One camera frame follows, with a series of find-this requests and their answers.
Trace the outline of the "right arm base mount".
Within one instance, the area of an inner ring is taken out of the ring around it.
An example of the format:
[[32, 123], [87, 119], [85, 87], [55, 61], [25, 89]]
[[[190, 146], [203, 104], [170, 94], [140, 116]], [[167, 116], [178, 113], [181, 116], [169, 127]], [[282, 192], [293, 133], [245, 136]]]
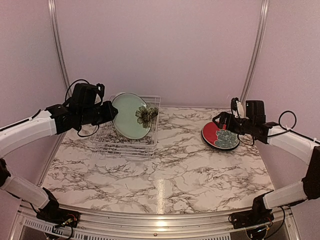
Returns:
[[250, 240], [264, 240], [274, 224], [274, 219], [271, 210], [256, 215], [252, 209], [234, 212], [228, 217], [235, 230], [245, 228], [246, 236]]

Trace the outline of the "front aluminium rail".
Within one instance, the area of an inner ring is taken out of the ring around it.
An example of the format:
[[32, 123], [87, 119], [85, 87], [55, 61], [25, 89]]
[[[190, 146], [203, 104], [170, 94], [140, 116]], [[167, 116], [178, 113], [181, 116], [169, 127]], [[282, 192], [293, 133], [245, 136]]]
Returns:
[[11, 240], [247, 240], [256, 226], [235, 229], [232, 210], [185, 213], [121, 213], [64, 205], [79, 212], [77, 227], [55, 228], [36, 218], [31, 206], [22, 202], [10, 231]]

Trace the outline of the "aluminium frame post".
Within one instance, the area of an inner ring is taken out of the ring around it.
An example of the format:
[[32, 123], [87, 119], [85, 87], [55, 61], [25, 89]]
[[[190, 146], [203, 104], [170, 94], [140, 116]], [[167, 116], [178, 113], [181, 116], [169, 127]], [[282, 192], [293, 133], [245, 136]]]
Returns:
[[48, 11], [50, 17], [51, 28], [53, 32], [53, 41], [55, 46], [55, 51], [57, 54], [58, 64], [62, 75], [62, 81], [65, 89], [67, 90], [70, 86], [70, 80], [68, 75], [68, 70], [65, 63], [62, 41], [59, 31], [58, 15], [57, 15], [57, 4], [55, 0], [48, 0]]
[[248, 70], [246, 73], [242, 92], [240, 95], [240, 101], [242, 103], [244, 103], [247, 100], [251, 85], [253, 83], [256, 65], [257, 65], [258, 58], [259, 58], [259, 55], [260, 55], [260, 52], [262, 49], [264, 35], [265, 35], [265, 31], [266, 31], [269, 5], [270, 5], [269, 0], [262, 0], [261, 1], [261, 7], [260, 7], [260, 13], [259, 13], [259, 19], [258, 19], [258, 25], [257, 25], [257, 31], [256, 31], [253, 51], [252, 51], [252, 55], [250, 58], [250, 62], [249, 62]]

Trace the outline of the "black striped plate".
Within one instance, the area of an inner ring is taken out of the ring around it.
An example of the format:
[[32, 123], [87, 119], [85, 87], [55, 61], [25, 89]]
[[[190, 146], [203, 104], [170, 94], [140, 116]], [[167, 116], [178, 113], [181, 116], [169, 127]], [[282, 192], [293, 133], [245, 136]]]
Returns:
[[218, 151], [232, 151], [240, 145], [237, 135], [229, 132], [215, 132], [214, 134], [204, 134], [202, 132], [201, 138], [207, 146]]

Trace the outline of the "red floral plate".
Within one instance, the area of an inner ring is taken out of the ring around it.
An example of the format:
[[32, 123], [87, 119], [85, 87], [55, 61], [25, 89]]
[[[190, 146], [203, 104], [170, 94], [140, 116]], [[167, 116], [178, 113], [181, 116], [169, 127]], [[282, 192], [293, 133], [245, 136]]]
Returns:
[[235, 133], [220, 129], [213, 122], [208, 122], [202, 128], [201, 137], [207, 145], [219, 151], [232, 151], [240, 145]]

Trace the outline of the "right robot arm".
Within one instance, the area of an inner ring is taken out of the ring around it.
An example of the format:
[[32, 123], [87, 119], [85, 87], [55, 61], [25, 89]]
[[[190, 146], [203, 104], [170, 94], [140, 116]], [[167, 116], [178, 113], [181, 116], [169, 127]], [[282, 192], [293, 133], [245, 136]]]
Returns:
[[249, 135], [254, 141], [277, 148], [305, 165], [302, 179], [254, 198], [247, 211], [233, 213], [232, 223], [258, 224], [272, 219], [272, 210], [291, 207], [320, 197], [320, 142], [285, 127], [279, 121], [267, 121], [265, 104], [262, 100], [247, 100], [242, 104], [233, 98], [230, 112], [221, 112], [212, 119], [221, 130], [236, 135]]

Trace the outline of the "right aluminium frame post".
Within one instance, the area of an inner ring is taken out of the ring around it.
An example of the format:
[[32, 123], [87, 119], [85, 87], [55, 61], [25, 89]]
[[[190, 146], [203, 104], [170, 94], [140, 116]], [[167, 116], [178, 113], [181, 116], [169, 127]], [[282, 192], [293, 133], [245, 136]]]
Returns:
[[264, 35], [265, 35], [265, 31], [266, 31], [269, 5], [270, 5], [269, 0], [262, 0], [261, 1], [261, 7], [260, 7], [260, 13], [259, 13], [259, 19], [258, 19], [258, 25], [257, 25], [257, 31], [256, 31], [253, 51], [252, 51], [252, 55], [250, 58], [250, 62], [249, 62], [248, 70], [246, 73], [242, 92], [240, 95], [240, 101], [242, 103], [244, 103], [247, 100], [251, 85], [253, 83], [256, 65], [257, 65], [258, 58], [259, 58], [259, 55], [260, 55], [260, 52], [262, 49]]

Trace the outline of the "left aluminium frame post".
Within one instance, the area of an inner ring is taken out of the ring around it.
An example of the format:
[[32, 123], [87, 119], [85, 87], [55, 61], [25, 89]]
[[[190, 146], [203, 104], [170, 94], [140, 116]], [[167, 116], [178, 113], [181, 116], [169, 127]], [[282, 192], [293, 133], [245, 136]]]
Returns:
[[70, 86], [70, 80], [68, 75], [68, 70], [65, 63], [62, 41], [59, 31], [58, 15], [57, 15], [57, 4], [55, 0], [48, 0], [48, 11], [50, 17], [51, 28], [53, 32], [53, 41], [55, 46], [55, 51], [57, 54], [58, 64], [62, 75], [62, 81], [65, 89], [67, 90]]

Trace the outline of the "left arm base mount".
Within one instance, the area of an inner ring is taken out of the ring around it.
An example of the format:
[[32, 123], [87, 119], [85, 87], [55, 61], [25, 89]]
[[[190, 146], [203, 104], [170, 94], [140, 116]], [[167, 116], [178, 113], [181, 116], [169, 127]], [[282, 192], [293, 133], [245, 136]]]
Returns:
[[74, 210], [68, 210], [60, 207], [49, 207], [39, 209], [36, 217], [40, 220], [54, 224], [53, 230], [69, 227], [68, 236], [62, 235], [63, 240], [70, 240], [74, 236], [74, 230], [78, 225], [80, 213]]

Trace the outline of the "green floral plate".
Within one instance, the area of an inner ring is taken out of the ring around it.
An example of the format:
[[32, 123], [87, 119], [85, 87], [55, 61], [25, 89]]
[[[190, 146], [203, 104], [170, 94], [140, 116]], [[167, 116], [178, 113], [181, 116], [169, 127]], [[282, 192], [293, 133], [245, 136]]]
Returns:
[[112, 100], [112, 106], [118, 110], [112, 121], [115, 129], [131, 140], [144, 138], [150, 132], [159, 114], [157, 106], [129, 92], [116, 95]]

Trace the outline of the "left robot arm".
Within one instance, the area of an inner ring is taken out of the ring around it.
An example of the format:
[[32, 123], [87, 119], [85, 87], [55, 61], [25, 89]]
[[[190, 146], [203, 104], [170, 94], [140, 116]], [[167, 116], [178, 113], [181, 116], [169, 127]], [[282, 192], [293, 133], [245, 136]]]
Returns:
[[53, 223], [60, 222], [64, 216], [57, 199], [49, 190], [11, 173], [4, 157], [37, 140], [60, 135], [71, 129], [80, 132], [83, 125], [99, 127], [115, 119], [118, 110], [111, 101], [103, 101], [103, 84], [94, 85], [87, 80], [78, 79], [70, 88], [73, 90], [72, 94], [65, 97], [64, 103], [39, 110], [35, 115], [0, 130], [1, 190], [29, 202]]

